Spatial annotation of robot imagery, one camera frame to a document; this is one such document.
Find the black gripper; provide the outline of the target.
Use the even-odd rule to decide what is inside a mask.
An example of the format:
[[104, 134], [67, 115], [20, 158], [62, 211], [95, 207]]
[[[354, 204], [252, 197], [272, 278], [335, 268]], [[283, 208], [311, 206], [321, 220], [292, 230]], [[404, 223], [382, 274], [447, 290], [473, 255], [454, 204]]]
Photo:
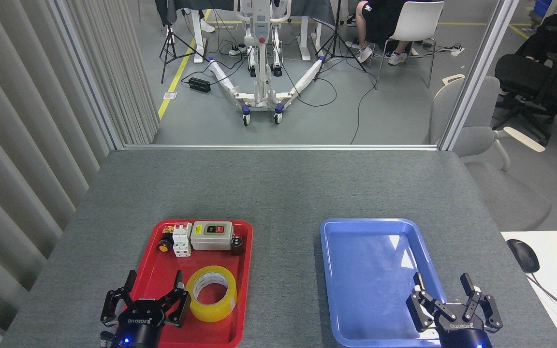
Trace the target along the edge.
[[[468, 273], [460, 276], [468, 300], [466, 304], [442, 304], [426, 292], [420, 272], [413, 276], [415, 286], [407, 299], [407, 308], [415, 329], [423, 333], [435, 321], [443, 348], [492, 348], [485, 331], [496, 333], [503, 327], [495, 298], [473, 285]], [[481, 306], [485, 320], [475, 314]]]
[[130, 270], [124, 286], [107, 292], [100, 315], [106, 327], [117, 323], [116, 310], [124, 300], [126, 310], [118, 317], [118, 326], [111, 340], [111, 348], [156, 348], [164, 324], [182, 328], [185, 314], [190, 307], [191, 295], [183, 283], [183, 271], [177, 271], [173, 288], [157, 300], [140, 299], [133, 302], [131, 291], [137, 272]]

